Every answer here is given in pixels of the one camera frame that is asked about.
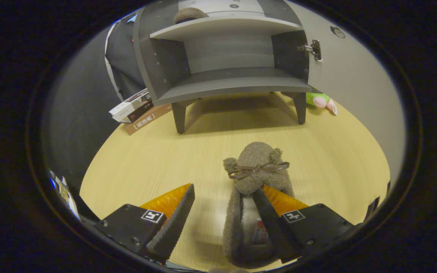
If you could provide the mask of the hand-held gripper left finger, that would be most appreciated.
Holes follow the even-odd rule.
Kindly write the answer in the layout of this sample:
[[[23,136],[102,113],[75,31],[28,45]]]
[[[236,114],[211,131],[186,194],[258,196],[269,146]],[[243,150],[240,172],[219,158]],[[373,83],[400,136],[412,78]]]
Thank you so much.
[[[124,204],[94,228],[138,256],[165,263],[181,236],[195,200],[192,183],[140,206]]]

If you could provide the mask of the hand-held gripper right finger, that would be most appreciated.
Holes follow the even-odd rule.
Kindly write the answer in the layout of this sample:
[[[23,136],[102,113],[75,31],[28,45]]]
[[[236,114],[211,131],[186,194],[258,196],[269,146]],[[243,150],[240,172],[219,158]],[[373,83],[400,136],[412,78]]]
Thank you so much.
[[[339,244],[354,225],[325,204],[303,202],[262,185],[253,200],[282,263],[315,259]]]

